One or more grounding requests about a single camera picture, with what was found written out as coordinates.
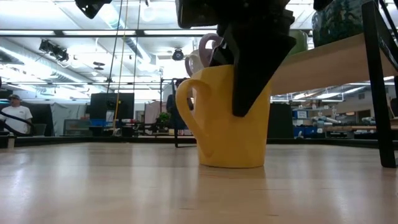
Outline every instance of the wooden shelf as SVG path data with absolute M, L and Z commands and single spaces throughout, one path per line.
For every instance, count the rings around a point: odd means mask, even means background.
M 398 75 L 381 53 L 385 77 Z M 369 80 L 363 34 L 288 57 L 272 77 L 272 94 L 326 88 Z

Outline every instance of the white t-shirt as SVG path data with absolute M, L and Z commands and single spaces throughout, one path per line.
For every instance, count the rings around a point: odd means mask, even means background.
M 17 118 L 21 119 L 31 119 L 32 114 L 30 113 L 29 108 L 26 106 L 8 106 L 6 108 L 3 108 L 1 110 L 3 113 L 9 114 L 11 116 L 16 116 Z M 3 116 L 0 114 L 0 119 L 5 120 L 6 124 L 8 124 L 10 127 L 15 129 L 16 131 L 20 133 L 26 133 L 27 132 L 27 124 L 23 123 L 22 121 L 17 121 L 16 119 L 8 118 L 6 116 Z

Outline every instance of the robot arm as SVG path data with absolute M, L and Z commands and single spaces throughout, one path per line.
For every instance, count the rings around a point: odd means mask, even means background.
M 112 0 L 75 0 L 89 18 Z M 181 28 L 217 25 L 223 37 L 214 49 L 210 66 L 234 65 L 233 108 L 235 116 L 247 114 L 279 65 L 295 45 L 289 36 L 293 12 L 290 0 L 176 0 Z M 314 0 L 314 9 L 332 0 Z

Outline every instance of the green vase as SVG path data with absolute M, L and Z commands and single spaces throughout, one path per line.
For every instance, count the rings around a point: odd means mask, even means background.
M 300 30 L 291 30 L 289 35 L 296 39 L 296 45 L 290 50 L 288 55 L 297 54 L 308 50 L 308 35 Z

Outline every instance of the yellow mug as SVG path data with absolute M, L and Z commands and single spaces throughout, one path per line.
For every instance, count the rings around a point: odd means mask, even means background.
M 194 111 L 187 98 L 196 90 Z M 264 165 L 271 85 L 243 118 L 232 114 L 233 66 L 204 68 L 177 89 L 178 112 L 197 139 L 200 164 L 251 168 Z

